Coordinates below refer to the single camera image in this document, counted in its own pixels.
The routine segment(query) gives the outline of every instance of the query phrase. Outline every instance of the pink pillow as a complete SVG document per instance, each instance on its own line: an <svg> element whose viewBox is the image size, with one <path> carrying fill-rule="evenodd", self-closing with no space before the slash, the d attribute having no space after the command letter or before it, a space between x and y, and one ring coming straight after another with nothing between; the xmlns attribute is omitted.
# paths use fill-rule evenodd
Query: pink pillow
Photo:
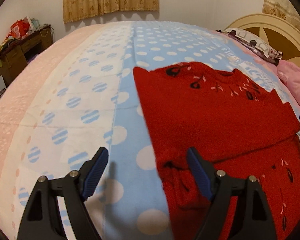
<svg viewBox="0 0 300 240"><path fill-rule="evenodd" d="M277 71L280 80L300 105L300 68L292 62L280 60Z"/></svg>

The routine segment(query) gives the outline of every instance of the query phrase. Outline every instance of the white wall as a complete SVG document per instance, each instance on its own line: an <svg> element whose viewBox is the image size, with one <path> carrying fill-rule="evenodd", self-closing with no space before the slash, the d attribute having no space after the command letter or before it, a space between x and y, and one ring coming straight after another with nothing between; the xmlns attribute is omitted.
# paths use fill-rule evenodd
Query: white wall
<svg viewBox="0 0 300 240"><path fill-rule="evenodd" d="M83 26L126 20L177 21L210 29L224 29L239 17L261 13L263 1L160 0L159 12L115 12L63 24L62 0L6 0L0 7L0 43L10 26L25 16L35 17L42 24L51 24L55 30L55 40L58 40Z"/></svg>

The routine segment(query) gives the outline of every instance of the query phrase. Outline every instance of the wooden desk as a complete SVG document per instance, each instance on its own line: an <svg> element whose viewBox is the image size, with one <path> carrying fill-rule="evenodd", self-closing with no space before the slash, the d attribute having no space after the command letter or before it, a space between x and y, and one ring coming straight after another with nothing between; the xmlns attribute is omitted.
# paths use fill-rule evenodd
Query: wooden desk
<svg viewBox="0 0 300 240"><path fill-rule="evenodd" d="M51 26L48 25L39 31L30 34L23 40L16 41L0 53L2 67L0 75L8 87L11 82L28 65L28 60L53 44Z"/></svg>

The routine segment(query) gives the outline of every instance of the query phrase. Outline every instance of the wooden headboard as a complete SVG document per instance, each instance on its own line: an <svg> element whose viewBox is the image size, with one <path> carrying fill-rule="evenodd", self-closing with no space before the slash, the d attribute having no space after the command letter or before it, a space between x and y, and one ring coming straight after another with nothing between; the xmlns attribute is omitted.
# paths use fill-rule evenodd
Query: wooden headboard
<svg viewBox="0 0 300 240"><path fill-rule="evenodd" d="M239 28L259 36L282 51L282 59L300 67L300 31L283 19L270 14L251 14L237 19L227 28Z"/></svg>

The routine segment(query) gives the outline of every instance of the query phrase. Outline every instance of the patterned pillowcase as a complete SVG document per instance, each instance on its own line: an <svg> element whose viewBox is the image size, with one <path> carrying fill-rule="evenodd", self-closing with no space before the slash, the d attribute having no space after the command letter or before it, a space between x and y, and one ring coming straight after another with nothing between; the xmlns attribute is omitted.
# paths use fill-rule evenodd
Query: patterned pillowcase
<svg viewBox="0 0 300 240"><path fill-rule="evenodd" d="M277 66L279 59L282 58L281 51L275 50L270 45L266 44L260 37L251 32L238 28L228 28L224 32L267 62Z"/></svg>

